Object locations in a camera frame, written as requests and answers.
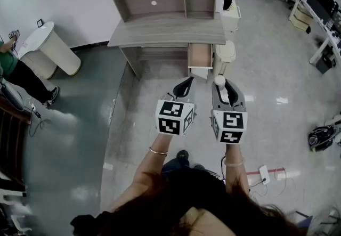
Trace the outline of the red floor tape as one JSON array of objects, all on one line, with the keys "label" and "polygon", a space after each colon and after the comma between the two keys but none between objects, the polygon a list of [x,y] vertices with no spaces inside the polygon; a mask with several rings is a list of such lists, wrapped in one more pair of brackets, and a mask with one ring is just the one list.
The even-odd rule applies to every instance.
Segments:
[{"label": "red floor tape", "polygon": [[[275,173],[277,171],[283,171],[283,168],[278,168],[278,169],[268,169],[267,172],[268,173]],[[257,172],[247,172],[247,175],[260,175],[260,171]]]}]

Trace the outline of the long white office desk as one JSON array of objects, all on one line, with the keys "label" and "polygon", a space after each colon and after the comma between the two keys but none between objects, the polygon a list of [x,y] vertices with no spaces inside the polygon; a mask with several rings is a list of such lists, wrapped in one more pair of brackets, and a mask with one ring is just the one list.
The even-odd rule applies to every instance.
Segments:
[{"label": "long white office desk", "polygon": [[288,20],[291,21],[294,18],[295,11],[299,4],[302,4],[308,13],[313,17],[314,21],[320,26],[320,28],[323,30],[323,33],[325,34],[326,38],[322,42],[321,46],[318,48],[318,50],[310,57],[309,63],[311,65],[316,65],[318,59],[322,56],[323,49],[330,44],[332,46],[332,59],[335,59],[336,62],[341,66],[341,48],[338,47],[337,40],[332,36],[332,32],[328,30],[327,26],[323,24],[323,21],[318,17],[318,15],[315,13],[315,11],[310,7],[310,5],[307,3],[306,0],[296,0],[295,4],[293,6],[293,9],[291,10],[291,13],[289,15]]}]

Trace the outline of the person's right forearm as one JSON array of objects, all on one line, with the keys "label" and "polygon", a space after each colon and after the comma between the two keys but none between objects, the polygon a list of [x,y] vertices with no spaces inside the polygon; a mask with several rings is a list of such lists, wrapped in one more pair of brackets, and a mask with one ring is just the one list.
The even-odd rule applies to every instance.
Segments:
[{"label": "person's right forearm", "polygon": [[226,145],[224,163],[226,167],[226,192],[234,197],[249,199],[249,184],[240,145]]}]

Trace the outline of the cream trash bin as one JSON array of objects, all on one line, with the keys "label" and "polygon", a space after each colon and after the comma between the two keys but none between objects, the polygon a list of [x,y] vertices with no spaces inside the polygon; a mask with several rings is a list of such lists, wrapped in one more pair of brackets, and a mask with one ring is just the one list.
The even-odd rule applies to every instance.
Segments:
[{"label": "cream trash bin", "polygon": [[236,48],[231,40],[225,45],[216,44],[214,48],[213,75],[223,75],[226,79],[232,71],[232,64],[236,59]]}]

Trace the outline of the person's black clothed body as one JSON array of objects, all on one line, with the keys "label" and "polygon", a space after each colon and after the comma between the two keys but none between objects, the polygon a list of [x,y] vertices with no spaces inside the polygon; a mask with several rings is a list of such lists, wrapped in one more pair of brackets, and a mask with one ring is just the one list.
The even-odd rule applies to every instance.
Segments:
[{"label": "person's black clothed body", "polygon": [[114,212],[79,215],[74,236],[237,236],[228,224],[224,184],[205,170],[164,164],[152,187]]}]

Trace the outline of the black helmet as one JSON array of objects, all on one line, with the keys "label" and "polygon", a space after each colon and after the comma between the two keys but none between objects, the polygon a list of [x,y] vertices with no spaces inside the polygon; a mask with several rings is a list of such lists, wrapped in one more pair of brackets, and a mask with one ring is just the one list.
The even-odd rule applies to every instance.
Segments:
[{"label": "black helmet", "polygon": [[313,152],[324,151],[329,148],[337,134],[335,126],[320,126],[311,131],[308,135],[309,148]]}]

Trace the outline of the dark wooden cabinet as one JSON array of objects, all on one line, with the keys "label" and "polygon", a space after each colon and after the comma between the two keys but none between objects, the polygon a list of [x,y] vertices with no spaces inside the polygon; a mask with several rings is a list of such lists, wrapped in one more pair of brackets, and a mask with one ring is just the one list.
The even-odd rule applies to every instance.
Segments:
[{"label": "dark wooden cabinet", "polygon": [[23,151],[31,114],[0,96],[0,187],[25,192]]}]

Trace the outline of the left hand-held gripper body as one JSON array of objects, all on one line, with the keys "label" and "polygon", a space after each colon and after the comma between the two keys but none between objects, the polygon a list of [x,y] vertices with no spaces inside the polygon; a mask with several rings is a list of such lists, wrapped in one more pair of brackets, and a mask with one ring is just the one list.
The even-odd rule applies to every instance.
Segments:
[{"label": "left hand-held gripper body", "polygon": [[185,99],[166,93],[158,100],[155,112],[158,133],[174,136],[186,133],[194,121],[197,106],[195,102],[187,103]]}]

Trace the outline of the small white ball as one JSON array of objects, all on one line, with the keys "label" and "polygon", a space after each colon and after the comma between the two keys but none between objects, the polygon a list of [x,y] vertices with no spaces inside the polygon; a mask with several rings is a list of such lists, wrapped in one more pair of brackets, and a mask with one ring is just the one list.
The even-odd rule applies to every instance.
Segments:
[{"label": "small white ball", "polygon": [[221,98],[221,101],[226,104],[229,104],[230,103],[229,94],[228,94],[227,88],[225,87],[226,79],[224,78],[224,76],[222,75],[216,76],[214,79],[214,83],[217,86],[218,94]]}]

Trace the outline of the white round ribbed table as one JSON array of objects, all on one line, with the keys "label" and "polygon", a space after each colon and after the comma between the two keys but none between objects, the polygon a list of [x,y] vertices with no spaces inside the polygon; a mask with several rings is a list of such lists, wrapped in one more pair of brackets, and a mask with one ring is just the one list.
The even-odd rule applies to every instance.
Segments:
[{"label": "white round ribbed table", "polygon": [[82,66],[80,58],[57,35],[54,26],[50,21],[37,28],[18,51],[19,59],[44,79],[50,79],[57,68],[73,76]]}]

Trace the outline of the light wooden drawer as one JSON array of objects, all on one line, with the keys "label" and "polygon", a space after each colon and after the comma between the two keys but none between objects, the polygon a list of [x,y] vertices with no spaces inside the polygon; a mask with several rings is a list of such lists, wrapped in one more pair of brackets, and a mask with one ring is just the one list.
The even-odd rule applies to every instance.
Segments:
[{"label": "light wooden drawer", "polygon": [[194,44],[188,46],[188,70],[189,74],[207,80],[210,70],[213,68],[212,44]]}]

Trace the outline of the person's left forearm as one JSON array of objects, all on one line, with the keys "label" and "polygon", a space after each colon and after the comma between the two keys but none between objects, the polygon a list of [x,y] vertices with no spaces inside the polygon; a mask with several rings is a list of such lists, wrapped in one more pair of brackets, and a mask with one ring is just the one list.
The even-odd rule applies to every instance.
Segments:
[{"label": "person's left forearm", "polygon": [[171,135],[158,134],[148,153],[139,164],[130,186],[116,199],[111,212],[125,203],[144,194],[152,187],[152,174],[161,174],[168,149],[172,140]]}]

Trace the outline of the black waste bin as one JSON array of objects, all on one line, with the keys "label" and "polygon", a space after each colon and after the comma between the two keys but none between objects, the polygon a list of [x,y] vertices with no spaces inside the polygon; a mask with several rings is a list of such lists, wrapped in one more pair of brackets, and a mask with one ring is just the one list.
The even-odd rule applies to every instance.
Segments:
[{"label": "black waste bin", "polygon": [[316,68],[321,74],[336,66],[335,59],[329,54],[323,54],[316,63]]}]

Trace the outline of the stack of cardboard boxes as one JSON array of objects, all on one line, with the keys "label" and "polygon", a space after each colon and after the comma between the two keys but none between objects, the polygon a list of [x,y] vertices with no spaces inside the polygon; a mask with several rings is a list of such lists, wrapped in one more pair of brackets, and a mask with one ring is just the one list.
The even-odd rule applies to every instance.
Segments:
[{"label": "stack of cardboard boxes", "polygon": [[298,6],[294,12],[291,23],[294,27],[306,31],[312,24],[313,17],[303,7]]}]

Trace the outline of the grey wooden desk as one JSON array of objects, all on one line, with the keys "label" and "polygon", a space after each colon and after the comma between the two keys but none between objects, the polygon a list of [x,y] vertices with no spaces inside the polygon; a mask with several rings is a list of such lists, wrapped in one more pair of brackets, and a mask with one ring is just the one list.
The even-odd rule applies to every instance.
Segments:
[{"label": "grey wooden desk", "polygon": [[138,80],[141,61],[187,59],[189,44],[224,45],[221,19],[188,19],[175,13],[143,16],[120,21],[108,42],[120,49]]}]

